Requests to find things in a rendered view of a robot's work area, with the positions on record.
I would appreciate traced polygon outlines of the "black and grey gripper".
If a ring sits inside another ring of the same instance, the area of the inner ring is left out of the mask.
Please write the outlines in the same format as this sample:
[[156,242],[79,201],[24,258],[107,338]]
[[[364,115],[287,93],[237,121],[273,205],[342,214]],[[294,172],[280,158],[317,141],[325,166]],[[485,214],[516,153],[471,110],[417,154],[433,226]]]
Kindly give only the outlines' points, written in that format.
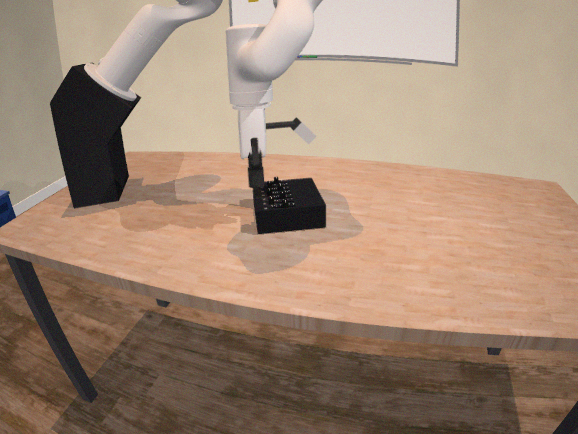
[[[270,106],[271,102],[254,107],[238,107],[232,105],[234,110],[238,110],[240,154],[243,160],[248,157],[249,167],[247,168],[250,188],[265,186],[262,155],[264,155],[264,157],[266,156],[265,108]],[[264,154],[262,154],[262,151]]]

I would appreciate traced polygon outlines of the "black lighting desk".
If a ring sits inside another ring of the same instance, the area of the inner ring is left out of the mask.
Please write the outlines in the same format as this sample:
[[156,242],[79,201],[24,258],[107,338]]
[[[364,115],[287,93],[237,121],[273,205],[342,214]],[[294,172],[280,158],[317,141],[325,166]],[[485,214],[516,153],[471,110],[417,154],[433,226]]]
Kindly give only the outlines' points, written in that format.
[[326,204],[312,178],[264,184],[253,188],[258,234],[326,228]]

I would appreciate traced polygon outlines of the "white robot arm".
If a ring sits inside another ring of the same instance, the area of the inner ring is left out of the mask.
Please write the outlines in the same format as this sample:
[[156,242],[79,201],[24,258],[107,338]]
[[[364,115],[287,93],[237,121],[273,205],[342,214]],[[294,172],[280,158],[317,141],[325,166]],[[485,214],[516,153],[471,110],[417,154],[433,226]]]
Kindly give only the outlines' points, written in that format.
[[[212,15],[223,0],[176,1],[172,7],[143,6],[98,66],[86,63],[87,74],[113,94],[134,101],[137,96],[131,85],[173,31]],[[272,81],[306,46],[314,29],[313,13],[322,1],[273,0],[276,10],[267,26],[244,24],[226,29],[230,104],[254,107],[273,100]],[[305,126],[297,117],[266,123],[266,129],[291,127],[310,144],[317,136]]]

